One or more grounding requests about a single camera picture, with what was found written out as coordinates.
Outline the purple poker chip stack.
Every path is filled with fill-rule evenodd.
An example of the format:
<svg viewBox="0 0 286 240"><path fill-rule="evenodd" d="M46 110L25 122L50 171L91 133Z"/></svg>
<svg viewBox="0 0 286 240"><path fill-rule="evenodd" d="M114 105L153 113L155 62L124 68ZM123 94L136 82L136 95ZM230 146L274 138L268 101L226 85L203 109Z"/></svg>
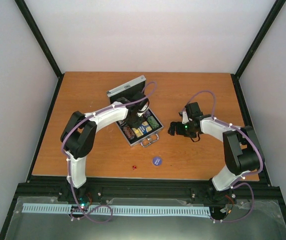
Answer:
<svg viewBox="0 0 286 240"><path fill-rule="evenodd" d="M143 113L144 118L149 118L151 116L151 113L149 110L147 110L146 112Z"/></svg>

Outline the aluminium poker case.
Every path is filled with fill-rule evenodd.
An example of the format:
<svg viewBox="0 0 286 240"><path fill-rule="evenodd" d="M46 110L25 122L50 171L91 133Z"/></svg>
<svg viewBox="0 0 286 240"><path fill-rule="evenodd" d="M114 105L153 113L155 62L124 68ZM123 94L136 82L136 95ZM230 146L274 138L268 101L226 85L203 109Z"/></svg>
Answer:
<svg viewBox="0 0 286 240"><path fill-rule="evenodd" d="M112 88L106 92L110 102L122 104L137 101L146 96L146 78L141 75L133 80ZM133 147L141 145L146 148L159 140L159 132L164 128L150 109L149 99L127 107L128 116L116 122L128 144Z"/></svg>

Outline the blue playing card deck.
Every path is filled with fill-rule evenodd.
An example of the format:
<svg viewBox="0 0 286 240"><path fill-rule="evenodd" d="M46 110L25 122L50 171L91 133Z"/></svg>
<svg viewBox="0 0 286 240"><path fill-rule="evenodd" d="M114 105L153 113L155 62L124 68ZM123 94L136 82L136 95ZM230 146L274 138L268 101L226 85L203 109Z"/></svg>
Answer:
<svg viewBox="0 0 286 240"><path fill-rule="evenodd" d="M142 137L146 135L147 133L151 132L153 129L152 127L148 124L147 121L144 121L138 128L132 128L132 131L134 132L136 137Z"/></svg>

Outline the brown poker chip stack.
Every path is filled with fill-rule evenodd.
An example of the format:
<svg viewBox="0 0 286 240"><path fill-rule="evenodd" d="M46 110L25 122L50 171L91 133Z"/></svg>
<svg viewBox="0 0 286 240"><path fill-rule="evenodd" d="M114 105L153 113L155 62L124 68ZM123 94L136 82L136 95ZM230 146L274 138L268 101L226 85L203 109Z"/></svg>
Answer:
<svg viewBox="0 0 286 240"><path fill-rule="evenodd" d="M129 127L129 126L124 126L123 127L123 132L124 132L124 134L126 135L126 137L129 139L129 140L133 140L133 139L135 139L136 138L136 135L135 135L135 133L133 132L133 130L131 129L131 127Z"/></svg>

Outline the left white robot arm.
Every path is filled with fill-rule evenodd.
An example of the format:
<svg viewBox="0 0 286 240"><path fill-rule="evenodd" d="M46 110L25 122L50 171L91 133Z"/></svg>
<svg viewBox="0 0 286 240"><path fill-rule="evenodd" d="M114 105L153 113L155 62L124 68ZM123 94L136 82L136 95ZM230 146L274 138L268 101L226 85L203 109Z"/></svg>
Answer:
<svg viewBox="0 0 286 240"><path fill-rule="evenodd" d="M98 131L117 121L125 120L134 113L139 117L148 108L148 97L138 92L137 100L128 101L121 97L112 104L94 112L74 112L60 137L61 152L66 156L67 181L71 185L69 195L75 201L86 198L86 157L91 152Z"/></svg>

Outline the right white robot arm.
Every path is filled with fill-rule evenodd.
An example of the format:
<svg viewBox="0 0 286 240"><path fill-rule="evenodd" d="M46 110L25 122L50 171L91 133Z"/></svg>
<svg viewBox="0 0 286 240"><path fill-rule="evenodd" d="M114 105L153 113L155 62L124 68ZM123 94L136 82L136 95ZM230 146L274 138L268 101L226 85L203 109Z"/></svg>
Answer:
<svg viewBox="0 0 286 240"><path fill-rule="evenodd" d="M232 189L238 180L263 170L264 155L251 126L240 127L203 114L197 102L185 105L179 116L181 121L170 123L169 135L181 135L198 142L200 135L206 134L223 143L225 166L211 179L216 191Z"/></svg>

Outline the green poker chip stack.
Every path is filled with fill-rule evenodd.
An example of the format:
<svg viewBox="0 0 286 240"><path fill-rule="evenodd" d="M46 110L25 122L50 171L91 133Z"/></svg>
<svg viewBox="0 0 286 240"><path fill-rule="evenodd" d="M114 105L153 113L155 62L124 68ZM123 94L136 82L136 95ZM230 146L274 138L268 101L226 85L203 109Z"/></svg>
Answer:
<svg viewBox="0 0 286 240"><path fill-rule="evenodd" d="M147 118L147 122L153 130L158 129L160 127L160 124L153 116L149 116Z"/></svg>

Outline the blue small blind button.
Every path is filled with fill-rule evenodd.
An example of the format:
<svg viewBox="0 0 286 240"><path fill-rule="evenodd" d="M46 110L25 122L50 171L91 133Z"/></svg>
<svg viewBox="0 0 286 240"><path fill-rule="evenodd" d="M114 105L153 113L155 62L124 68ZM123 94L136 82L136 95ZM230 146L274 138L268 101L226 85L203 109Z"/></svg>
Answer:
<svg viewBox="0 0 286 240"><path fill-rule="evenodd" d="M160 166L162 164L162 158L159 156L156 156L152 159L152 164L154 166Z"/></svg>

